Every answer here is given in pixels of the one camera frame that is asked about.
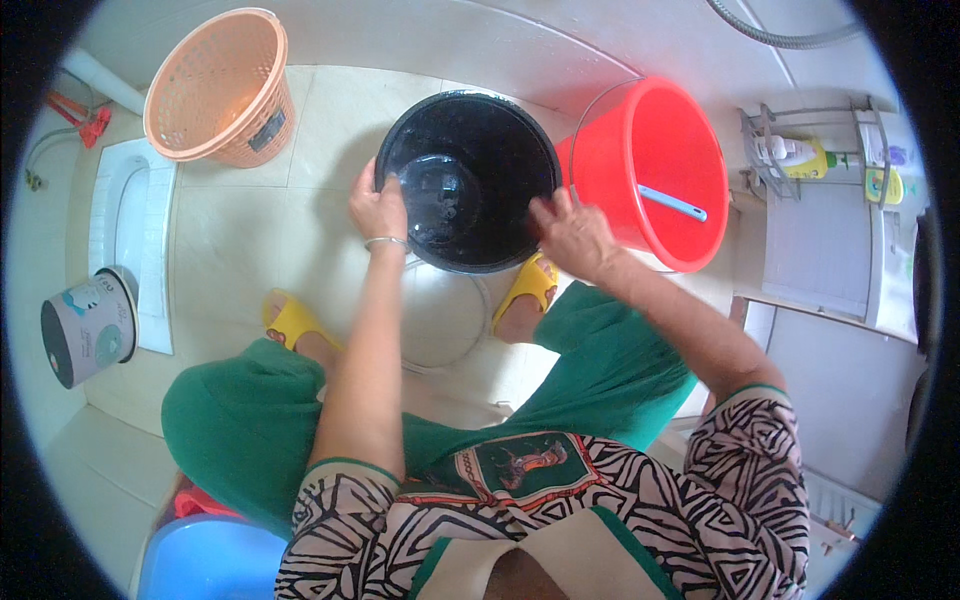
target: yellow slipper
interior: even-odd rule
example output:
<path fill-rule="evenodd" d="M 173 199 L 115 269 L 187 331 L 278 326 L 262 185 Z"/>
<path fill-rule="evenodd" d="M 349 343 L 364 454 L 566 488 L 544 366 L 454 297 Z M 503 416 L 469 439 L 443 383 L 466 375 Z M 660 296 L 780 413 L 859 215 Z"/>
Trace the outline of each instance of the yellow slipper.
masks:
<path fill-rule="evenodd" d="M 272 314 L 273 307 L 264 299 L 263 326 L 267 329 L 267 337 L 280 342 L 285 348 L 292 350 L 301 335 L 307 331 L 316 331 L 324 336 L 324 339 L 334 348 L 338 350 L 344 349 L 343 345 L 324 331 L 317 321 L 317 318 L 313 316 L 313 313 L 310 312 L 310 309 L 307 308 L 303 302 L 281 289 L 275 288 L 271 291 L 277 292 L 286 298 L 287 301 L 283 304 L 283 308 L 280 309 L 280 314 L 276 315 L 276 319 L 274 319 Z"/>
<path fill-rule="evenodd" d="M 547 307 L 546 293 L 550 288 L 557 285 L 560 280 L 560 274 L 557 271 L 557 265 L 550 263 L 550 273 L 553 276 L 543 272 L 543 269 L 537 265 L 537 261 L 543 258 L 543 252 L 537 252 L 520 267 L 520 272 L 516 275 L 514 285 L 507 292 L 507 298 L 503 300 L 500 307 L 493 314 L 492 330 L 496 331 L 496 324 L 500 322 L 503 313 L 510 308 L 510 303 L 517 296 L 532 294 L 540 301 L 540 311 L 545 312 Z"/>

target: patterned blouse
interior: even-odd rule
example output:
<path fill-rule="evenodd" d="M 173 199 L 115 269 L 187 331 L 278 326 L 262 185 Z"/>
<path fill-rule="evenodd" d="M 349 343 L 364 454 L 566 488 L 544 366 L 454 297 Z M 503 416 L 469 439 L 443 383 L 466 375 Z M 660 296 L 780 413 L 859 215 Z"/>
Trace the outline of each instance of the patterned blouse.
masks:
<path fill-rule="evenodd" d="M 521 548 L 571 600 L 794 598 L 806 491 L 787 397 L 751 386 L 690 437 L 684 473 L 556 431 L 493 440 L 401 484 L 330 459 L 303 479 L 277 598 L 483 598 Z"/>

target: green pants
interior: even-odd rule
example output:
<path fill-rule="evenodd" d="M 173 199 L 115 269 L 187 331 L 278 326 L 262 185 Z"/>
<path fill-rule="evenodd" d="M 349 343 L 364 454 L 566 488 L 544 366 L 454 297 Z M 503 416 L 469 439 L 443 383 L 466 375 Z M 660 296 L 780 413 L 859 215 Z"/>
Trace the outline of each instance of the green pants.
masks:
<path fill-rule="evenodd" d="M 644 449 L 696 382 L 637 312 L 579 282 L 557 298 L 534 338 L 561 356 L 505 422 L 470 431 L 403 415 L 410 476 L 457 450 L 536 431 L 613 438 Z M 316 362 L 260 339 L 240 356 L 181 373 L 163 400 L 163 435 L 201 489 L 289 539 L 323 385 Z"/>

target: woman's left hand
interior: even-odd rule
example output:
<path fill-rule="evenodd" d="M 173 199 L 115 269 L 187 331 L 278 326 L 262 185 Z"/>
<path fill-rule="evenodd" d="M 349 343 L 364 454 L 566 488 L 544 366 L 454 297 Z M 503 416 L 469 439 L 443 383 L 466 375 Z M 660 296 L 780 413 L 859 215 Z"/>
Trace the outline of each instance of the woman's left hand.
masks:
<path fill-rule="evenodd" d="M 394 175 L 387 177 L 383 191 L 373 190 L 373 168 L 376 158 L 371 158 L 350 192 L 350 218 L 365 240 L 374 237 L 407 239 L 407 208 L 403 205 L 400 180 Z"/>

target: foot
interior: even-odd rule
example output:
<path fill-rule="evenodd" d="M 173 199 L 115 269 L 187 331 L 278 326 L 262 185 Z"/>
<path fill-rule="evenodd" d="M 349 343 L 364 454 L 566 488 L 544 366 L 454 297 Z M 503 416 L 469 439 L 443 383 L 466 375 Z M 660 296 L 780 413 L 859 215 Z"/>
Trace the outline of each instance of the foot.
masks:
<path fill-rule="evenodd" d="M 555 267 L 546 258 L 539 258 L 537 266 L 543 269 L 548 276 L 553 276 Z M 557 294 L 557 286 L 551 287 L 546 291 L 546 303 L 549 306 L 553 303 L 553 297 Z M 534 330 L 543 320 L 543 311 L 540 310 L 540 301 L 533 294 L 521 294 L 510 302 L 510 306 L 500 317 L 499 323 L 493 335 L 507 344 L 517 344 L 525 342 L 532 344 L 534 341 Z"/>
<path fill-rule="evenodd" d="M 287 303 L 287 299 L 277 292 L 271 292 L 267 297 L 267 302 L 270 304 L 270 314 L 275 320 L 280 314 L 280 311 L 283 310 L 283 305 Z M 267 339 L 274 340 L 270 335 L 266 337 Z M 320 366 L 324 368 L 324 371 L 328 373 L 333 371 L 333 368 L 336 366 L 337 357 L 340 354 L 340 352 L 317 331 L 307 331 L 301 335 L 294 344 L 294 352 L 317 361 L 320 363 Z"/>

